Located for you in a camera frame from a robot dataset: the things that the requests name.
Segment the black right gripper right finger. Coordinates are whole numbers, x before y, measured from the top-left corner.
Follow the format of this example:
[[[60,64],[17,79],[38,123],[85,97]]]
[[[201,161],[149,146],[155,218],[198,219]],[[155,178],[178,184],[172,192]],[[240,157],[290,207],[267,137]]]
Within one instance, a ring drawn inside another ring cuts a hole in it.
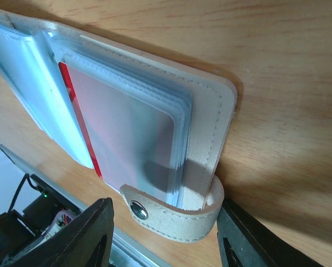
[[[320,266],[229,198],[222,203],[217,229],[222,266]]]

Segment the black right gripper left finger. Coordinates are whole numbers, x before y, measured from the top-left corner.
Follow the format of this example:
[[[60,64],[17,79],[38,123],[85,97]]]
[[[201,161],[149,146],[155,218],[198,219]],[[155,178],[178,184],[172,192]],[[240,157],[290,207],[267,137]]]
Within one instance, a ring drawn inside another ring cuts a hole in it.
[[[113,237],[111,198],[98,199],[62,229],[8,266],[108,266]]]

